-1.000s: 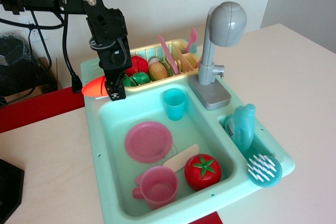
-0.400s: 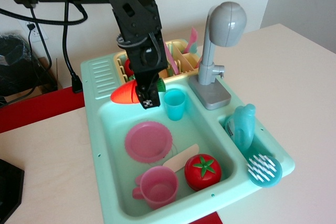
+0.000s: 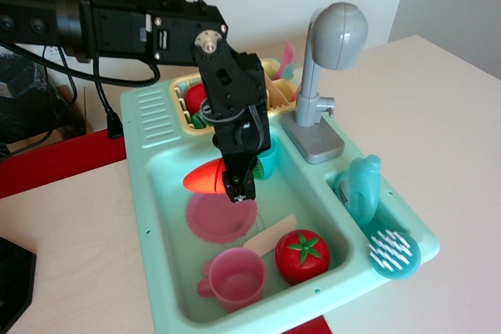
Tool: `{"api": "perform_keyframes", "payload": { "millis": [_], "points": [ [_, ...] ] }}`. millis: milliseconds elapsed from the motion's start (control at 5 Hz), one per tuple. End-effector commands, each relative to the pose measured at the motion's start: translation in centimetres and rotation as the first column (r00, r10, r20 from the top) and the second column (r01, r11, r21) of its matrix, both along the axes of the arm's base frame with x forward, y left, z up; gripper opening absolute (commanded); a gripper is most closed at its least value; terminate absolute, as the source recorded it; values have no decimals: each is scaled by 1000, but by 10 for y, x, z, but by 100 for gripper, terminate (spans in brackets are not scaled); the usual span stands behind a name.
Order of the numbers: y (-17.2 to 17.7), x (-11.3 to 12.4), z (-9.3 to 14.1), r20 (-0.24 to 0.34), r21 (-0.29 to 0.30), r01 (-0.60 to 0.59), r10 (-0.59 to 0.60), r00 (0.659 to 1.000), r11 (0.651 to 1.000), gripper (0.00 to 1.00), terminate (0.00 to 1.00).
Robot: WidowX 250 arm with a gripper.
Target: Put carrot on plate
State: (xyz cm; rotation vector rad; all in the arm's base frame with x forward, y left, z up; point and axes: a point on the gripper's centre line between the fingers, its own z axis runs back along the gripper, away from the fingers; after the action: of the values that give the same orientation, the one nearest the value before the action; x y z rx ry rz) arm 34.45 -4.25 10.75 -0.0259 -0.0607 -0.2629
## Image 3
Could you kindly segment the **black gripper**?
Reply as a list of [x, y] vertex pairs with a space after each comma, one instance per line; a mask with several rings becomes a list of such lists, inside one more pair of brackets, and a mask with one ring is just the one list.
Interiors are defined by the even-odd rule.
[[226, 195], [234, 203], [254, 200], [258, 155], [271, 147], [261, 60], [234, 51], [217, 31], [199, 33], [193, 54], [207, 93], [202, 112], [214, 126], [225, 165]]

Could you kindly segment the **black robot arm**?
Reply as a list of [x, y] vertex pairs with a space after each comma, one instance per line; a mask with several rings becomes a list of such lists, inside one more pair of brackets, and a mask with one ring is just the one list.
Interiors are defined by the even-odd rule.
[[254, 168], [270, 148], [265, 72], [255, 54], [235, 51], [219, 10], [198, 0], [1, 0], [1, 45], [60, 47], [81, 63], [101, 57], [194, 66], [224, 163], [222, 187], [235, 203], [256, 196]]

